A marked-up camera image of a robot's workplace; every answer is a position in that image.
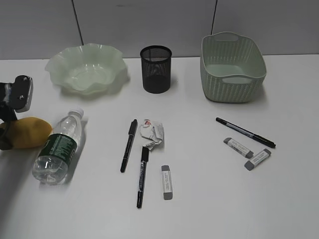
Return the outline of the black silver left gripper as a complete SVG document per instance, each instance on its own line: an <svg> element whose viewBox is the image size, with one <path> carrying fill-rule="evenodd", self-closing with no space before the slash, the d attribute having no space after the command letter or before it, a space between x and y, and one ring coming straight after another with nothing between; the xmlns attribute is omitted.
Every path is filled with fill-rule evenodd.
<svg viewBox="0 0 319 239"><path fill-rule="evenodd" d="M4 84L4 102L17 113L26 112L30 108L33 94L33 81L30 76L17 76L14 83ZM0 149L12 149L8 131L11 121L3 122L0 125Z"/></svg>

